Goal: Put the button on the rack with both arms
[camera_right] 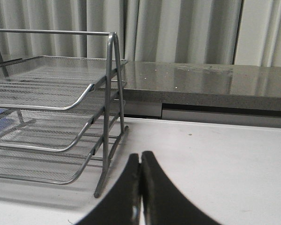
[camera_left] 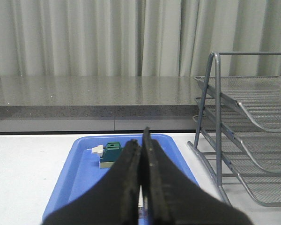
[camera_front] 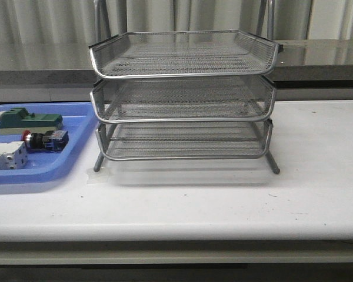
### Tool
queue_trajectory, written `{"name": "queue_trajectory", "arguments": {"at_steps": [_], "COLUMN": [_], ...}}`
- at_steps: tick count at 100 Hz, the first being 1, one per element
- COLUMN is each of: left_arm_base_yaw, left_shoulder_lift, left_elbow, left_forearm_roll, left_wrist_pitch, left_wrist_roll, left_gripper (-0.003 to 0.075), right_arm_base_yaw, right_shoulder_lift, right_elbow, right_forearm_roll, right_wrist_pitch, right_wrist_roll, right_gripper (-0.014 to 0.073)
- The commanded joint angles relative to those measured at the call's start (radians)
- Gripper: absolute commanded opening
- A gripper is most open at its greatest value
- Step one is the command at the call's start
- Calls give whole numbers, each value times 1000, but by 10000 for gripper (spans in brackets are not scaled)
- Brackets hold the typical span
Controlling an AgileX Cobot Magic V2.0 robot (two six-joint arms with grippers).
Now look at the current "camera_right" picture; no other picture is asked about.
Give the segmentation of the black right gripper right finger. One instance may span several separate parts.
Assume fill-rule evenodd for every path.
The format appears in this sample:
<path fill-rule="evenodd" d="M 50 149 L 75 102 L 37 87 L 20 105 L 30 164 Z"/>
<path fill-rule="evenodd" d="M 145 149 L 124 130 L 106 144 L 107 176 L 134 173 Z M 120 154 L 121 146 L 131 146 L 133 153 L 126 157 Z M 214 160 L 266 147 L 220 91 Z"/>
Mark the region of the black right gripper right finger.
<path fill-rule="evenodd" d="M 144 216 L 147 225 L 217 225 L 171 182 L 153 152 L 141 156 Z"/>

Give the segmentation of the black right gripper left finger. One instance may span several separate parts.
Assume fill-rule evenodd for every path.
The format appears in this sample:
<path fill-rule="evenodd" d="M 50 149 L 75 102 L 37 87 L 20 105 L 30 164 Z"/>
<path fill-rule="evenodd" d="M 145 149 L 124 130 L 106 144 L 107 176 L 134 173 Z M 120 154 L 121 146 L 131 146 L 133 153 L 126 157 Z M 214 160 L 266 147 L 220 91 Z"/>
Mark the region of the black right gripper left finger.
<path fill-rule="evenodd" d="M 131 154 L 119 179 L 78 225 L 138 225 L 140 222 L 139 155 Z"/>

